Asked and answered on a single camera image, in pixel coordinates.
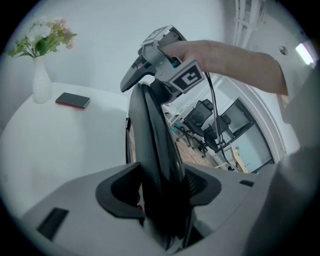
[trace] white table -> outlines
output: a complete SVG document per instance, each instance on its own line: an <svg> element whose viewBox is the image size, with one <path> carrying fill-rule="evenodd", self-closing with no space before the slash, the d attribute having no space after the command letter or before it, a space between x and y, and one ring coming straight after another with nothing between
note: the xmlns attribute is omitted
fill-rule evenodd
<svg viewBox="0 0 320 256"><path fill-rule="evenodd" d="M86 109L58 105L62 93L90 98ZM52 98L29 97L0 138L1 196L20 218L65 182L126 163L128 98L53 83Z"/></svg>

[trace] wooden floor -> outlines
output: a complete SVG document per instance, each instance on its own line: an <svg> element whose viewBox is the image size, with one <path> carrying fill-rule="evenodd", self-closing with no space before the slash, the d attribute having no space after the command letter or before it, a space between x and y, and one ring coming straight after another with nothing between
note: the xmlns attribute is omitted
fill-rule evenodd
<svg viewBox="0 0 320 256"><path fill-rule="evenodd" d="M174 140L179 136L178 133L173 132ZM134 130L131 127L130 129L130 140L131 140L131 152L132 152L132 159L136 161L136 151L135 151L135 136ZM182 137L178 142L176 142L181 159L184 163L192 163L198 164L207 167L216 167L217 163L215 160L210 156L208 153L206 154L205 158L202 158L201 152L196 148L192 149L192 147L188 147L184 137Z"/></svg>

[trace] hand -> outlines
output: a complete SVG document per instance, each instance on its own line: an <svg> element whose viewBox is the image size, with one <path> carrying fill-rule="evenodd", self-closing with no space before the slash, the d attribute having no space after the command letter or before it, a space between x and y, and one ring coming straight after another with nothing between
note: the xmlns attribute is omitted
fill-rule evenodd
<svg viewBox="0 0 320 256"><path fill-rule="evenodd" d="M201 40L174 42L165 46L162 50L170 57L178 57L183 62L190 58L196 59L200 69L207 72L205 52L208 52L209 48L209 44L205 40Z"/></svg>

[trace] white sleeve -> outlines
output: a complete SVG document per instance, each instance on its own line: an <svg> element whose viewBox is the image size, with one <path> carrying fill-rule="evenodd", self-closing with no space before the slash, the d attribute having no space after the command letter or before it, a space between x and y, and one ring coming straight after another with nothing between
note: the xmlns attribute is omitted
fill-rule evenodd
<svg viewBox="0 0 320 256"><path fill-rule="evenodd" d="M288 96L278 96L283 121L290 124L302 147L320 145L320 64L307 74L304 81L295 79L282 67Z"/></svg>

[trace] black office chair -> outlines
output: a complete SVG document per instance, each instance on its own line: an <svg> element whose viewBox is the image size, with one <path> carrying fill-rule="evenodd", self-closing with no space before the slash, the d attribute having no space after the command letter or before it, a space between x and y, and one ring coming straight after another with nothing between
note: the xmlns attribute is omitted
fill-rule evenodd
<svg viewBox="0 0 320 256"><path fill-rule="evenodd" d="M226 114L220 115L218 116L218 118L220 122L221 133L223 133L229 128L229 125L231 124L231 120ZM212 149L214 152L218 152L220 148L216 143L217 133L214 127L215 127L215 123L213 123L212 125L209 125L209 127L204 130L203 137L204 137L205 145L208 146L210 149Z"/></svg>
<svg viewBox="0 0 320 256"><path fill-rule="evenodd" d="M205 152L206 147L201 140L194 138L193 135L191 134L197 134L200 137L203 137L205 135L201 127L205 123L205 121L213 114L212 112L213 109L214 108L210 100L208 99L205 99L203 101L199 100L196 103L196 106L191 110L191 112L185 117L183 121L183 124L188 128L188 130L186 130L184 127L174 126L179 131L182 132L182 135L178 137L176 141L178 142L182 136L185 136L189 144L187 146L190 147L191 146L190 139L196 140L199 146L203 149L202 150L204 153L204 155L202 156L203 158L206 156L206 152Z"/></svg>

